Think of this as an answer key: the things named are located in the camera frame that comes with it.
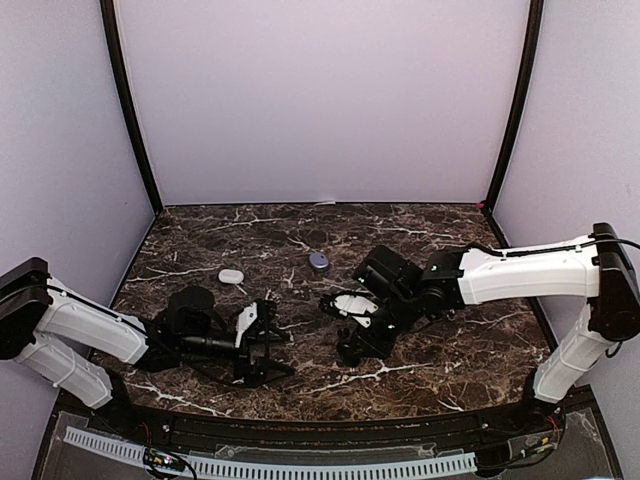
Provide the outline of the white earbud charging case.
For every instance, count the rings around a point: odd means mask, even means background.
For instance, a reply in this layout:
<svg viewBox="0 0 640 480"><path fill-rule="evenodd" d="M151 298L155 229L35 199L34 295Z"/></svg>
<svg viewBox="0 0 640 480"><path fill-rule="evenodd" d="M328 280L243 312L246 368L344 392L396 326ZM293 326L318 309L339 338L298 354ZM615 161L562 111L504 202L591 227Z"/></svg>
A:
<svg viewBox="0 0 640 480"><path fill-rule="evenodd" d="M237 269L222 269L218 272L218 280L223 284L238 285L244 278L244 273Z"/></svg>

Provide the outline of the black earbud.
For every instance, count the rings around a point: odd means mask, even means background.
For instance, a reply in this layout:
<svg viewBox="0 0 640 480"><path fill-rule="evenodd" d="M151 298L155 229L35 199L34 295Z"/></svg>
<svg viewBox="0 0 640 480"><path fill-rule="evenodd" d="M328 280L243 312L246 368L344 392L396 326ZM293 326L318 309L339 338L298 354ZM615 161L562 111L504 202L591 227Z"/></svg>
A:
<svg viewBox="0 0 640 480"><path fill-rule="evenodd" d="M345 341L350 337L350 330L348 328L338 331L338 337L341 341Z"/></svg>

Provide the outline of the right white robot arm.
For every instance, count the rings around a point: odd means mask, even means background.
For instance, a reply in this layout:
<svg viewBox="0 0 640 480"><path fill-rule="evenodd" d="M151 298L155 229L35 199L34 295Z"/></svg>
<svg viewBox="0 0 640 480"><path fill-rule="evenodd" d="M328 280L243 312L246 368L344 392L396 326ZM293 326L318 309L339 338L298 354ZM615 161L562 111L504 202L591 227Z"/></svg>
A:
<svg viewBox="0 0 640 480"><path fill-rule="evenodd" d="M321 308L356 322L337 350L356 366L387 358L396 338L421 319L512 298L575 296L585 303L570 332L530 376L524 401L510 413L521 434L534 432L580 377L615 344L639 333L639 286L619 238L607 223L587 236L548 245L491 249L477 243L435 251L420 267L386 246L373 248L353 274L364 292L322 299Z"/></svg>

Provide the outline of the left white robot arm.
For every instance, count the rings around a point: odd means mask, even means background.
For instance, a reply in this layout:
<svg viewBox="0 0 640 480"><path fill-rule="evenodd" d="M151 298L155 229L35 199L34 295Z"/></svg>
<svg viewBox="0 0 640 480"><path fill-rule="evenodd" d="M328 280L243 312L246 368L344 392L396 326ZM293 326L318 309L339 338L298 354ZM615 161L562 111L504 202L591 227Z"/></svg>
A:
<svg viewBox="0 0 640 480"><path fill-rule="evenodd" d="M273 322L277 306L255 300L230 326L215 297L200 286L172 294L153 320L126 315L67 288L32 257L1 276L1 357L39 373L91 409L120 436L141 427L140 412L117 397L115 375L80 356L72 342L106 353L137 370L157 373L187 366L211 379L207 363L228 361L227 385L256 388L294 374L270 355L286 334Z"/></svg>

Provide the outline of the purple round charging case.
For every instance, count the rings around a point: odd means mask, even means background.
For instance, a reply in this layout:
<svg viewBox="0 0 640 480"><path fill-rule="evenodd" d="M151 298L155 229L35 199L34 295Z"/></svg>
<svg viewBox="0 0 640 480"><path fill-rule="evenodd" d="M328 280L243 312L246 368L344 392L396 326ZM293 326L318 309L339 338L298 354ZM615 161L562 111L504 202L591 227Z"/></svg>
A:
<svg viewBox="0 0 640 480"><path fill-rule="evenodd" d="M324 272L330 268L329 258L321 252L312 252L309 257L309 264L316 272Z"/></svg>

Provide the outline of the right black frame post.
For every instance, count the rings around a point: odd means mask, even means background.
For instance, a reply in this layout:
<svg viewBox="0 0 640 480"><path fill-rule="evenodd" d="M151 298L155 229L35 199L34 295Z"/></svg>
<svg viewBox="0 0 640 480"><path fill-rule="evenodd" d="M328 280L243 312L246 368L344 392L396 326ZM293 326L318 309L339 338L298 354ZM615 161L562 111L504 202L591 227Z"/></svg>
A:
<svg viewBox="0 0 640 480"><path fill-rule="evenodd" d="M486 198L482 202L482 210L487 217L493 215L515 148L534 69L543 11L543 0L529 2L522 53L509 115Z"/></svg>

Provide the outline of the black frame post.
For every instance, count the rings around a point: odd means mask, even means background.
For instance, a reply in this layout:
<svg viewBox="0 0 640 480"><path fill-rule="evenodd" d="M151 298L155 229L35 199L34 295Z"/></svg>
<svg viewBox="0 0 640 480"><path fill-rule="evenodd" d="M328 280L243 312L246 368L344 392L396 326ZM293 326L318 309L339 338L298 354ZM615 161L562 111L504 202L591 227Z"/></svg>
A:
<svg viewBox="0 0 640 480"><path fill-rule="evenodd" d="M543 0L529 2L522 53L509 115L486 198L482 202L482 210L487 217L493 215L515 148L534 69L543 11Z"/></svg>
<svg viewBox="0 0 640 480"><path fill-rule="evenodd" d="M125 127L147 198L154 215L157 216L162 212L164 205L152 172L134 105L119 34L116 4L112 0L100 0L99 4L112 74Z"/></svg>

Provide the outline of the left black frame post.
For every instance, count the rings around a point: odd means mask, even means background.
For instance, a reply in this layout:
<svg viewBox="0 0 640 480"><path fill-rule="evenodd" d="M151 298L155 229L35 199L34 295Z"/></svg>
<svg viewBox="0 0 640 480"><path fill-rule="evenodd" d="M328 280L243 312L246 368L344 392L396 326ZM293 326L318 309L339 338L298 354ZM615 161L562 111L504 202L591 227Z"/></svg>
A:
<svg viewBox="0 0 640 480"><path fill-rule="evenodd" d="M112 0L100 0L99 4L112 74L125 127L147 198L154 215L157 216L162 212L164 205L152 172L134 105L119 34L116 4Z"/></svg>

